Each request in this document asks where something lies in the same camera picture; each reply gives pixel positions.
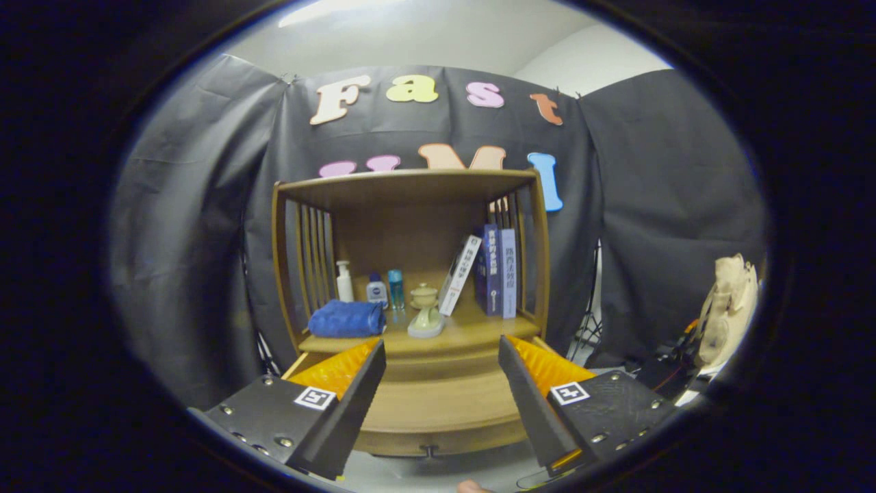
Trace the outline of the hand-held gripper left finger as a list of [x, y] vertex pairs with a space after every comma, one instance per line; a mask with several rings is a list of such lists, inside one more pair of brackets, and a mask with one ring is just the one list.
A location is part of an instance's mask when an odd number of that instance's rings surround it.
[[368, 339], [286, 379], [256, 378], [203, 422], [270, 462], [335, 480], [385, 369], [384, 340]]

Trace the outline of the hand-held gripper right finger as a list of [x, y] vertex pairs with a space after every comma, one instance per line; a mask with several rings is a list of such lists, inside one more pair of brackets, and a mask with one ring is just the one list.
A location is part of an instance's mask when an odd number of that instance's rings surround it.
[[551, 477], [622, 455], [676, 410], [626, 372], [596, 375], [510, 335], [500, 338], [498, 362], [536, 461]]

